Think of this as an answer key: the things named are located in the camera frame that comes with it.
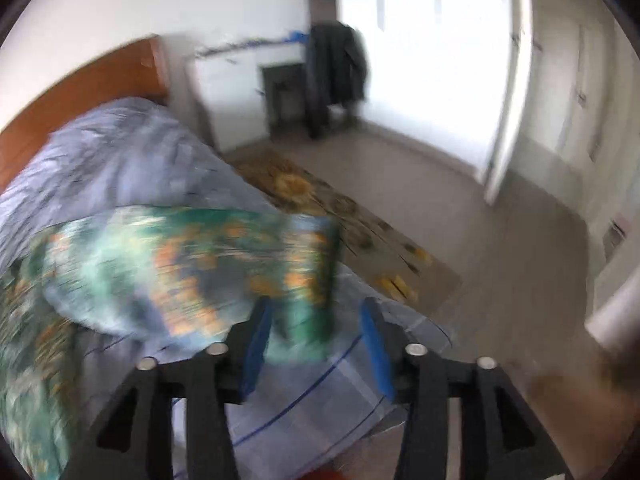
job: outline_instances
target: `white cabinet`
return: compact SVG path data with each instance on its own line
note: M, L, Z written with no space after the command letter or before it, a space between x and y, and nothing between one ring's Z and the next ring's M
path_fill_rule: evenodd
M302 62L301 45L259 46L194 61L195 89L220 152L269 136L261 68L291 62Z

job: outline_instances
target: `blue stripe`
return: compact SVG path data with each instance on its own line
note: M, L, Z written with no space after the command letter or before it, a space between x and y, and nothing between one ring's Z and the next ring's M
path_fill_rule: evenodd
M242 437L239 440L236 440L234 442L234 447L235 446L240 446L240 444L245 443L247 440L249 440L251 437L254 437L255 435L257 435L258 433L260 433L262 430L266 430L268 427L270 427L271 425L273 425L275 422L277 422L278 420L280 420L283 416L287 415L287 413L289 413L293 408L295 408L300 402L302 402L302 399L304 399L306 396L308 396L308 394L310 394L313 390L315 390L321 383L322 381L324 381L331 372L333 372L338 364L340 364L342 361L344 361L344 359L347 357L347 355L349 355L351 353L351 351L356 348L356 345L360 342L360 340L362 339L362 336L359 335L356 339L353 340L353 342L351 343L351 345L349 346L349 348L346 349L345 353L342 354L342 356L333 364L331 365L331 367L324 373L322 374L318 380L313 383L311 386L309 386L304 392L302 392L302 394L296 399L294 400L289 406L287 406L284 410L282 410L279 414L277 414L276 416L274 416L271 420L269 420L268 422L265 422L263 425L260 426L260 428L258 428L257 430L253 430L251 433L246 434L244 437Z
M347 433L344 437L342 437L340 440L338 440L338 442L335 442L334 444L331 444L331 446L329 446L324 452L322 452L321 454L319 454L318 456L316 456L313 460L310 460L309 462L307 462L304 466L302 466L302 468L300 468L298 470L298 472L296 473L296 477L295 478L300 478L303 474L307 473L309 468L315 464L318 460L320 460L323 456L326 456L334 447L336 446L340 446L341 443L343 443L346 439L348 439L354 431L356 431L360 426L362 426L367 420L369 420L369 417L371 415L373 415L376 410L380 407L380 404L382 404L382 401L385 400L385 397L380 397L380 400L378 401L378 403L374 406L373 410L371 410L369 412L369 414L363 418L357 426L354 426L353 428L351 428L351 430L349 431L349 433Z

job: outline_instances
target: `bed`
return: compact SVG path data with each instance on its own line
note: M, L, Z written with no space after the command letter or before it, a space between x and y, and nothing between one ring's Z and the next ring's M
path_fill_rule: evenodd
M118 206L193 206L273 210L264 196L187 131L162 106L168 83L159 38L121 47L50 88L0 135L0 271L45 227ZM337 456L393 407L377 393L360 341L357 305L379 297L392 319L431 349L446 334L413 310L381 298L338 266L336 330L325 362L265 364L256 392L228 406L243 479L294 479ZM82 427L143 356L160 362L185 349L79 328L77 388ZM174 478L185 478L184 406L174 406ZM2 467L19 470L6 442Z

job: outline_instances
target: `metal bolt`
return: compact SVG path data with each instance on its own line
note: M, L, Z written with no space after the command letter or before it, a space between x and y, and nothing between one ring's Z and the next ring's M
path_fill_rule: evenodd
M425 345L421 345L420 343L409 343L404 347L404 351L409 355L421 356L426 355L429 351Z
M498 365L492 357L481 357L476 362L478 363L478 366L484 370L493 370Z
M153 370L156 366L158 366L158 360L155 357L143 357L138 363L138 370L146 372Z
M224 343L212 343L207 346L207 354L209 355L222 355L229 351L229 347Z

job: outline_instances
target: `blue gripper pad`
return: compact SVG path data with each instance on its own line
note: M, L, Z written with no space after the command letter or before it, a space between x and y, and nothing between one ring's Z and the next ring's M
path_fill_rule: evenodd
M242 380L240 383L240 394L243 399L254 392L258 383L258 375L264 363L264 350L267 347L269 334L271 331L271 318L273 317L273 308L270 298L260 298L258 302L264 305L264 314L260 319L254 334L249 341L244 363L242 365Z
M378 390L388 400L393 401L396 398L396 389L392 381L391 359L386 352L383 335L379 330L379 320L381 319L383 318L378 302L374 298L365 298L360 304L362 338L369 350Z

